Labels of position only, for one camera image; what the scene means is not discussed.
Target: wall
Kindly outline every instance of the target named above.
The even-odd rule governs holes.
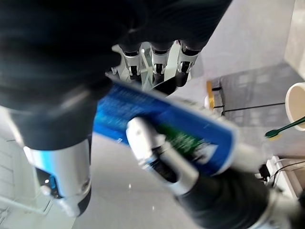
[[[13,141],[0,138],[0,195],[36,209],[45,209],[49,199],[39,193],[34,172],[23,150]],[[0,203],[0,210],[8,206]],[[5,229],[70,229],[75,219],[69,218],[51,204],[46,216],[10,207],[1,227]]]
[[[196,61],[197,74],[214,79],[281,62],[294,3],[295,0],[233,0]]]
[[[52,205],[46,216],[14,210],[4,221],[6,229],[71,229],[75,218],[67,217],[57,206]]]
[[[296,0],[285,60],[305,79],[305,2]]]

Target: blue toothpaste tube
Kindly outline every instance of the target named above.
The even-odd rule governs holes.
[[[206,175],[231,166],[252,171],[261,163],[255,150],[238,142],[237,128],[224,118],[123,82],[114,82],[99,101],[93,129],[128,145],[127,123],[137,116],[148,119],[178,153]]]

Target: white cup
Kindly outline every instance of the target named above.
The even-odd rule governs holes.
[[[305,82],[292,85],[286,94],[286,113],[291,123],[305,116]],[[305,131],[305,123],[296,125],[299,131]]]

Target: toothbrush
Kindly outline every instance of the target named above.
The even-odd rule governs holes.
[[[299,124],[301,124],[301,123],[304,123],[304,122],[305,122],[305,116],[304,116],[303,118],[300,118],[299,120],[296,120],[295,122],[293,122],[293,123],[291,123],[291,124],[289,124],[289,125],[286,125],[286,126],[280,128],[280,129],[268,131],[268,132],[265,134],[265,137],[266,137],[266,138],[272,139],[272,138],[274,138],[274,137],[277,137],[278,134],[279,134],[280,132],[282,132],[282,131],[284,131],[284,130],[286,130],[286,129],[289,129],[289,128],[295,126],[295,125],[299,125]]]

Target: gray floor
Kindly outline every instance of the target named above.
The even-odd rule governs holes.
[[[233,0],[194,75],[214,79],[281,63],[293,7],[294,0]],[[197,228],[166,190],[138,168],[128,148],[97,135],[92,177],[90,205],[73,229]]]

